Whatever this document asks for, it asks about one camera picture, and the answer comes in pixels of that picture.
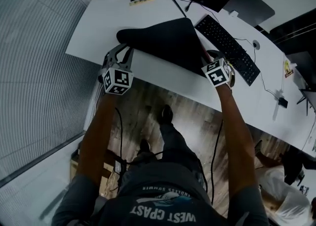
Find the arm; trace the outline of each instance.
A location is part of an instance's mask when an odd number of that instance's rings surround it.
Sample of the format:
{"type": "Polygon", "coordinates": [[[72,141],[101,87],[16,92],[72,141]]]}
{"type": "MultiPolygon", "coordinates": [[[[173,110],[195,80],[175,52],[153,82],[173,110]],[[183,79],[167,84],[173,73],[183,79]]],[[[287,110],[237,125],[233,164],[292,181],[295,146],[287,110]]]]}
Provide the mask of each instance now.
{"type": "Polygon", "coordinates": [[[230,205],[228,221],[244,226],[267,226],[268,218],[255,177],[254,144],[228,86],[216,88],[223,113],[230,205]]]}
{"type": "Polygon", "coordinates": [[[108,148],[116,96],[105,94],[81,143],[77,174],[100,186],[104,154],[108,148]]]}
{"type": "Polygon", "coordinates": [[[216,87],[223,113],[228,153],[229,196],[256,184],[254,144],[228,86],[216,87]]]}
{"type": "Polygon", "coordinates": [[[52,225],[87,221],[94,210],[102,177],[104,154],[111,135],[116,96],[106,94],[81,143],[76,176],[52,219],[52,225]]]}

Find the black keyboard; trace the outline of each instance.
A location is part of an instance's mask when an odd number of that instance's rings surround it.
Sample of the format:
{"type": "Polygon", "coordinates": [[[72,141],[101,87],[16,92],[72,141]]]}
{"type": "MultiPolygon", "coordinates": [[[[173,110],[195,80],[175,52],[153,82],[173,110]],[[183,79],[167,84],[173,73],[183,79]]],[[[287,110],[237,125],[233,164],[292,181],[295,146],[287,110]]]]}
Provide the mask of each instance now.
{"type": "Polygon", "coordinates": [[[195,28],[221,51],[226,59],[251,86],[260,70],[241,45],[210,15],[201,20],[195,28]]]}

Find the leg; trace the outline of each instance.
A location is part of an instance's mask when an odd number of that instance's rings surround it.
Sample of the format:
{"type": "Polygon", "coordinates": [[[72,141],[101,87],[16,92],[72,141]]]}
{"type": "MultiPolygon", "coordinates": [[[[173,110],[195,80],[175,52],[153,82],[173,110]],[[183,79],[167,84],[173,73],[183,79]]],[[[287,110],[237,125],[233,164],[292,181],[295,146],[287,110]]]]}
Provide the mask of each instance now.
{"type": "Polygon", "coordinates": [[[255,146],[255,154],[256,154],[256,157],[261,162],[261,164],[263,164],[263,166],[265,166],[267,168],[272,168],[272,167],[275,167],[275,166],[282,165],[281,162],[278,162],[277,160],[274,160],[272,158],[266,157],[264,154],[262,154],[262,152],[261,152],[261,144],[262,144],[262,140],[260,140],[257,143],[257,145],[255,146]]]}
{"type": "Polygon", "coordinates": [[[129,182],[134,171],[138,170],[148,163],[155,161],[157,161],[157,158],[150,151],[147,141],[143,139],[140,143],[140,150],[138,151],[137,156],[132,161],[133,163],[138,163],[135,165],[130,165],[128,171],[124,173],[124,175],[122,176],[121,188],[129,182]]]}
{"type": "Polygon", "coordinates": [[[195,153],[192,152],[187,146],[183,136],[174,128],[172,124],[161,125],[160,132],[164,141],[163,150],[179,149],[195,155],[195,153]]]}
{"type": "Polygon", "coordinates": [[[183,136],[172,125],[173,113],[170,106],[166,105],[158,118],[160,131],[164,141],[162,161],[181,164],[188,168],[202,184],[203,178],[198,157],[187,146],[183,136]]]}

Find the gray pants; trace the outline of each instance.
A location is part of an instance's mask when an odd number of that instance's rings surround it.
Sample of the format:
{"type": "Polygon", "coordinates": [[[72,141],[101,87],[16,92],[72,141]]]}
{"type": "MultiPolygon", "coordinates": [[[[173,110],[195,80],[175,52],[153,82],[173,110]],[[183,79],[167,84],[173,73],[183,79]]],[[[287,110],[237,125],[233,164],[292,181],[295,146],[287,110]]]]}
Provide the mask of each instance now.
{"type": "Polygon", "coordinates": [[[127,184],[133,171],[139,169],[145,164],[161,161],[181,164],[188,168],[196,177],[198,182],[204,185],[201,168],[198,163],[198,157],[189,149],[183,136],[174,128],[172,124],[160,126],[160,132],[164,141],[162,159],[158,160],[152,152],[142,152],[134,158],[133,162],[138,164],[131,165],[128,171],[123,175],[121,187],[127,184]]]}

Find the person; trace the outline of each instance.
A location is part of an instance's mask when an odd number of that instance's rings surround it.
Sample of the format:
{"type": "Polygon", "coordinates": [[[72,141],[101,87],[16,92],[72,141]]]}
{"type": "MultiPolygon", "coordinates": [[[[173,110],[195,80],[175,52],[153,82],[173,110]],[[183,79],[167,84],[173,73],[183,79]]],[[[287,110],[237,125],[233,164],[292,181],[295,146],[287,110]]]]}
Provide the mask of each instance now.
{"type": "Polygon", "coordinates": [[[255,177],[254,145],[229,86],[216,87],[222,112],[229,174],[228,218],[219,215],[200,183],[197,156],[172,124],[172,110],[159,115],[164,153],[155,159],[142,141],[140,153],[122,178],[114,199],[94,216],[103,156],[111,134],[116,96],[106,94],[80,148],[77,174],[52,219],[60,225],[213,225],[267,226],[268,218],[255,177]]]}
{"type": "Polygon", "coordinates": [[[298,189],[284,182],[284,166],[261,152],[262,141],[255,154],[262,168],[256,170],[267,214],[280,226],[311,225],[316,219],[316,198],[312,203],[298,189]]]}

